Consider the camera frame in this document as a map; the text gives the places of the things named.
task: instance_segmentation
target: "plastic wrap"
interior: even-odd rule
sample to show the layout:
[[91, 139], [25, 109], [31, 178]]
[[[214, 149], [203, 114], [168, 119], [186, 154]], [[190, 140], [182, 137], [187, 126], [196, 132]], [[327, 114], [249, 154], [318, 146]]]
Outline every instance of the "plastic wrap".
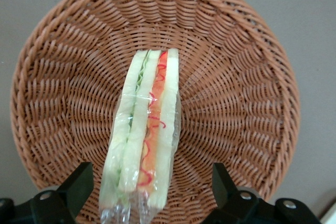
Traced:
[[166, 204], [181, 131], [178, 58], [169, 52], [163, 59], [160, 51], [150, 51], [151, 58], [140, 51], [132, 60], [134, 74], [128, 73], [114, 110], [103, 169], [103, 224], [147, 224]]

